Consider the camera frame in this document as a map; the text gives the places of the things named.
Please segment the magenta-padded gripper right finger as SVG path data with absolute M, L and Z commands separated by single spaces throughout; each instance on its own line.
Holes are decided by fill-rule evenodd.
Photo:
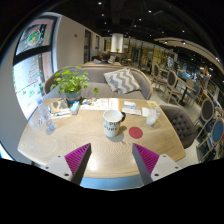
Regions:
M 138 144 L 132 145 L 132 154 L 135 158 L 143 185 L 150 184 L 181 170 L 181 167 L 167 154 L 158 155 Z

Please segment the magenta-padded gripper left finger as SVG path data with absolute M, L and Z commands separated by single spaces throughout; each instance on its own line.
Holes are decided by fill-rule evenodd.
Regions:
M 82 181 L 90 155 L 91 144 L 88 143 L 66 155 L 55 156 L 43 169 L 79 185 Z

